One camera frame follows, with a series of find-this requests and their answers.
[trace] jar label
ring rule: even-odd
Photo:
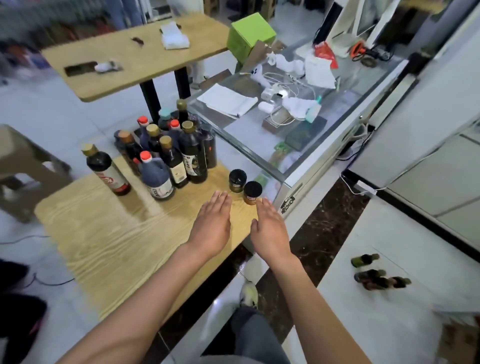
[[[158,187],[148,186],[148,190],[154,198],[167,198],[173,193],[172,181],[169,178],[164,184]]]
[[[120,172],[118,167],[112,163],[110,167],[108,167],[103,172],[95,172],[94,173],[100,177],[100,179],[108,186],[113,192],[122,192],[128,187],[128,182]]]
[[[183,163],[177,164],[175,167],[170,168],[170,170],[172,171],[175,183],[181,183],[187,178],[187,172],[185,171],[185,165]]]
[[[185,170],[191,176],[200,176],[200,166],[198,165],[197,156],[187,156],[182,153],[183,164],[185,164]]]

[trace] black phone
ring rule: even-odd
[[[98,63],[95,61],[79,63],[73,66],[67,66],[64,68],[67,77],[79,76],[84,73],[95,72],[95,66]]]

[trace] table top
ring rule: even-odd
[[[165,50],[160,26],[172,20],[181,25],[190,48]],[[77,97],[90,102],[226,51],[228,31],[226,25],[195,13],[47,48],[42,54]],[[133,37],[143,40],[144,45],[132,41]],[[109,60],[119,62],[123,71],[73,77],[65,74],[66,66]]]
[[[311,43],[311,40],[304,39],[285,48],[281,54],[288,61],[301,59],[295,50]],[[242,117],[233,119],[198,101],[197,97],[202,93],[189,99],[189,110],[213,124],[222,138],[241,149],[270,175],[283,182],[402,61],[393,57],[388,62],[378,61],[375,68],[367,68],[350,58],[337,57],[336,60],[338,69],[332,70],[332,73],[335,78],[340,78],[339,91],[310,86],[305,78],[300,79],[301,84],[293,84],[285,72],[266,61],[262,63],[263,74],[272,77],[269,79],[271,84],[275,83],[273,79],[282,83],[290,97],[315,100],[317,96],[322,96],[322,108],[313,123],[295,120],[289,125],[275,128],[265,121],[270,114],[259,110],[258,104]],[[249,75],[236,73],[219,84],[244,96],[257,97],[258,102],[262,101],[261,93],[264,87]],[[274,96],[272,101],[281,107],[280,97]],[[273,117],[276,122],[285,119],[275,113]]]
[[[93,173],[41,201],[35,215],[57,245],[68,269],[100,319],[127,299],[175,249],[187,241],[200,206],[215,190],[228,189],[229,171],[218,164],[204,183],[189,183],[168,201],[154,200],[122,157],[114,160],[132,190],[115,196]],[[250,233],[256,207],[233,197],[231,235],[183,289],[169,317]]]

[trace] red plastic bag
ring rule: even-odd
[[[338,63],[335,59],[335,54],[333,54],[327,42],[319,43],[315,46],[315,56],[318,58],[323,58],[325,60],[331,60],[330,68],[338,68]]]

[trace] green box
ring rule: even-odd
[[[232,23],[227,48],[237,61],[243,64],[257,40],[272,45],[275,37],[275,30],[256,12]]]

